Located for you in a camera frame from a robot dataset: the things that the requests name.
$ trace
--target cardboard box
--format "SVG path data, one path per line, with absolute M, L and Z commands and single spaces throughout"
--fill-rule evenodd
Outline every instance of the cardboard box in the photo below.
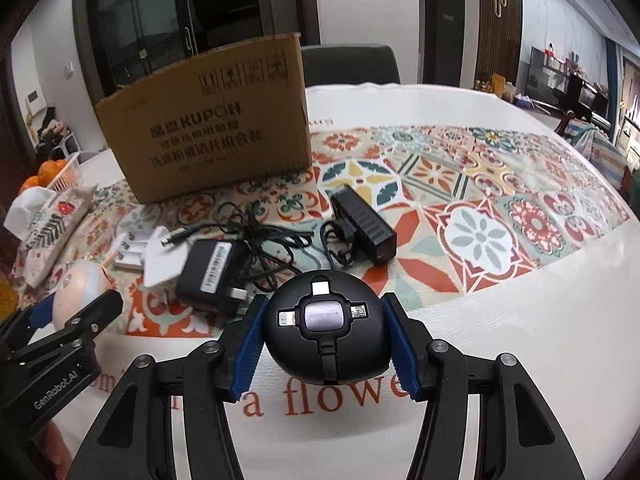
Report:
M 95 111 L 140 203 L 311 165 L 297 34 L 178 62 Z

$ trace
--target metal pivot screw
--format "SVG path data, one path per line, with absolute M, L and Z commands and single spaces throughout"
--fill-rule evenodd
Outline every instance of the metal pivot screw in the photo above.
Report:
M 215 354 L 218 350 L 220 350 L 220 343 L 217 341 L 207 341 L 202 345 L 202 351 L 205 354 Z
M 136 357 L 136 368 L 145 368 L 151 364 L 151 356 L 150 355 L 141 355 Z
M 431 342 L 431 349 L 434 352 L 438 352 L 439 354 L 442 354 L 447 350 L 449 350 L 449 345 L 446 341 L 443 341 L 442 339 L 434 339 Z
M 502 364 L 505 366 L 515 366 L 518 363 L 516 356 L 512 354 L 502 354 L 500 361 L 502 361 Z

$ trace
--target power adapter label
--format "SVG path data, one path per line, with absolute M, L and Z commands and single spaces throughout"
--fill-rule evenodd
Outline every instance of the power adapter label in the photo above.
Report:
M 213 249 L 213 253 L 211 254 L 207 270 L 204 273 L 202 284 L 200 285 L 202 292 L 214 294 L 218 290 L 218 283 L 220 282 L 222 272 L 225 270 L 226 261 L 231 253 L 231 247 L 231 242 L 218 242 L 216 244 L 216 248 Z

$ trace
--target blue gripper pad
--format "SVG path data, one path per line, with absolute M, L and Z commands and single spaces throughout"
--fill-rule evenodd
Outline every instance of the blue gripper pad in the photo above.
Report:
M 234 364 L 234 380 L 231 383 L 229 391 L 234 400 L 240 400 L 243 393 L 249 391 L 251 381 L 254 379 L 255 369 L 258 366 L 258 360 L 262 353 L 264 340 L 262 339 L 262 318 L 264 311 L 269 303 L 269 299 L 265 297 L 251 320 L 246 335 L 236 354 L 236 362 Z
M 29 324 L 32 328 L 44 328 L 53 321 L 53 297 L 55 294 L 49 294 L 40 303 L 31 307 L 31 315 L 29 316 Z
M 418 381 L 418 367 L 414 350 L 411 348 L 398 316 L 387 298 L 382 297 L 382 307 L 391 332 L 391 360 L 400 379 L 402 389 L 409 393 L 412 400 L 420 397 L 421 387 Z

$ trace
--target wall light switch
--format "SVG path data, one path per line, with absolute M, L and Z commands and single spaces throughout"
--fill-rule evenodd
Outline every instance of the wall light switch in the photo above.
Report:
M 74 66 L 69 61 L 62 69 L 62 75 L 65 77 L 65 79 L 71 79 L 71 76 L 73 74 L 74 74 Z

